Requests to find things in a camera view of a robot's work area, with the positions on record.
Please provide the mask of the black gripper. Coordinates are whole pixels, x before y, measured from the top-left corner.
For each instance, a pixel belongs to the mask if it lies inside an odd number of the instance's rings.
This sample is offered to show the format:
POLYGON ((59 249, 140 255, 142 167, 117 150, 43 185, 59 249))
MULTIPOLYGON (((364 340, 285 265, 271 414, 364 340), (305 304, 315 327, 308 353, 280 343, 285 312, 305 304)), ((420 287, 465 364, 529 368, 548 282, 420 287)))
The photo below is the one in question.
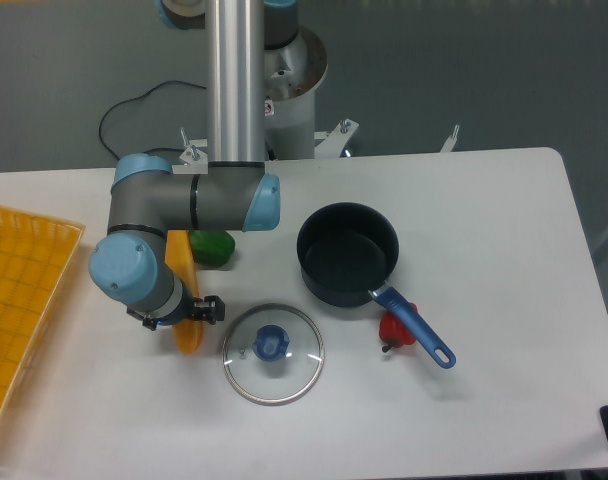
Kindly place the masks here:
POLYGON ((138 320, 143 327, 155 331, 159 325, 174 325, 190 316, 194 321, 206 322, 215 325, 223 322, 226 316, 224 301, 217 295, 204 298, 195 297, 185 289, 175 290, 168 300, 159 308, 141 314, 130 307, 126 313, 138 320))

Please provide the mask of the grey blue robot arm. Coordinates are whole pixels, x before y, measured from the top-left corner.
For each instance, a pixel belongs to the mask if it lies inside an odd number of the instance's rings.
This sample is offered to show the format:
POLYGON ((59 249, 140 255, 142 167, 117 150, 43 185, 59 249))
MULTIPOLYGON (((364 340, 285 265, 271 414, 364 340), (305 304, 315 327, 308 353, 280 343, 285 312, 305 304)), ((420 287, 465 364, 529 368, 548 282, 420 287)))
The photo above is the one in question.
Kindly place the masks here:
POLYGON ((208 35, 208 171, 179 174, 148 154, 123 157, 111 187, 107 234, 89 260, 93 282, 148 329, 216 323, 225 307, 200 297, 166 264, 178 230, 269 231, 280 184, 265 170, 264 52, 293 41, 293 1, 160 1, 159 16, 208 35))

